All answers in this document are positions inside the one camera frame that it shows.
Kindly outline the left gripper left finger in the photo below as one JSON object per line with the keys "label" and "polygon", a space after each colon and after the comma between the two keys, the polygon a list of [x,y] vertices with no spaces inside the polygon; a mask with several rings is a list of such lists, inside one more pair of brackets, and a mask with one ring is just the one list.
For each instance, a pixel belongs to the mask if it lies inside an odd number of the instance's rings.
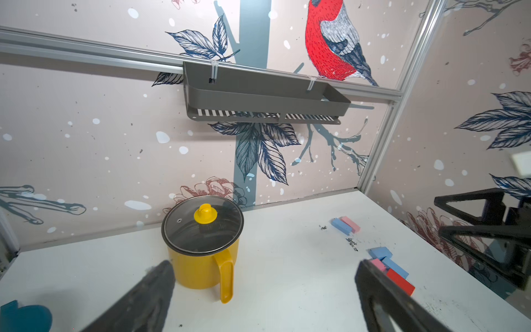
{"label": "left gripper left finger", "polygon": [[175,283],[170,261],[162,261],[84,330],[161,332]]}

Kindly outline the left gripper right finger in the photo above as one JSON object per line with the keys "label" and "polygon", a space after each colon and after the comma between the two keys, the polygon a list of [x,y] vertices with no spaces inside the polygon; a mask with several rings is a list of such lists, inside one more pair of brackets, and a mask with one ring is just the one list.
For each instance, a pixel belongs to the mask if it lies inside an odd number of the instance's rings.
{"label": "left gripper right finger", "polygon": [[368,331],[448,331],[369,260],[355,274]]}

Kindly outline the red block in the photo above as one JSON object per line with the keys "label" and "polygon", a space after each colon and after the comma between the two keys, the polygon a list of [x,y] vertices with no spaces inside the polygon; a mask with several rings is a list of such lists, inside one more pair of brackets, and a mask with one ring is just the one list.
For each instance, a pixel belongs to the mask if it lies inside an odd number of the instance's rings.
{"label": "red block", "polygon": [[412,296],[415,291],[415,286],[410,284],[404,277],[399,275],[393,269],[387,271],[387,277],[394,282],[400,289],[402,289],[408,296]]}

